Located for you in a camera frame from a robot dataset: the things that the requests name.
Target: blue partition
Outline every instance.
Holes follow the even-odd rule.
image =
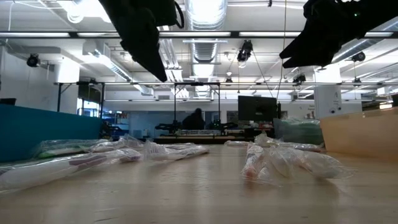
[[[101,119],[0,105],[0,162],[30,159],[44,140],[97,139]]]

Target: workbench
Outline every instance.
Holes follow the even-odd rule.
[[[248,182],[246,150],[223,146],[181,161],[114,164],[0,195],[0,223],[397,223],[398,164],[332,156],[357,173]]]

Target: ceiling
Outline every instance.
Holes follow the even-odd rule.
[[[72,24],[67,19],[67,13],[64,9],[59,9],[59,4],[56,2],[42,4],[39,1],[17,1],[22,2],[14,4],[11,9],[11,28],[10,30],[18,31],[61,31],[61,30],[78,30],[78,31],[111,31],[114,30],[112,24],[104,22],[99,17],[84,18],[78,24]],[[183,6],[183,0],[177,1]],[[286,30],[300,31],[305,24],[303,11],[300,6],[306,0],[287,0],[286,9]],[[267,1],[248,1],[248,0],[229,0],[228,10],[226,13],[226,21],[223,30],[267,30],[278,31],[284,30],[285,26],[285,8],[281,7],[285,1],[274,0],[274,6],[267,7]],[[12,1],[0,2],[0,30],[8,30],[10,6]],[[46,9],[45,7],[54,7],[55,9]],[[81,73],[82,76],[94,77],[98,81],[115,81],[115,74],[104,66],[97,63],[87,63],[86,57],[82,55],[82,45],[85,40],[29,40],[29,39],[12,39],[11,43],[19,46],[37,46],[37,47],[59,47],[74,57],[82,61],[84,69]],[[238,64],[234,59],[235,53],[242,46],[244,39],[228,39],[227,43],[220,44],[218,49],[215,71],[211,81],[225,80],[226,72],[232,72],[232,79],[234,82],[261,82],[265,79],[270,82],[278,82],[282,78],[291,81],[292,77],[298,72],[303,72],[307,76],[307,81],[313,79],[312,67],[301,68],[294,73],[290,73],[292,69],[281,69],[281,60],[278,54],[282,49],[289,45],[292,39],[253,39],[252,43],[256,57],[253,55],[247,62],[245,68],[238,69]],[[119,40],[109,39],[105,40],[106,44],[110,47],[111,59],[121,64],[126,71],[142,82],[155,82],[156,79],[153,75],[148,73],[139,64],[134,63],[130,56],[126,54],[121,48]],[[173,47],[176,53],[178,62],[182,67],[182,77],[189,78],[192,76],[192,56],[190,55],[190,45],[184,44],[182,39],[174,39]],[[356,69],[353,69],[352,62],[342,62],[340,67],[341,77],[345,80],[352,80],[355,74],[362,75],[382,69],[386,66],[398,62],[398,40],[388,39],[373,45],[366,49],[364,53],[367,56],[363,65],[357,63]],[[372,58],[384,54],[388,51],[391,53],[383,57],[372,60]],[[379,76],[372,77],[367,82],[378,82],[397,76],[396,70],[391,70],[388,73],[382,73]],[[120,87],[120,90],[127,90],[126,87]]]

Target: person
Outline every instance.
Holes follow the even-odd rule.
[[[200,108],[197,108],[194,113],[182,121],[182,128],[185,130],[203,130],[205,128],[205,121],[201,117]]]

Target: wooden table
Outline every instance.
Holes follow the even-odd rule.
[[[335,155],[357,174],[278,188],[243,180],[245,156],[213,146],[182,161],[89,170],[1,195],[0,223],[397,223],[397,164]]]

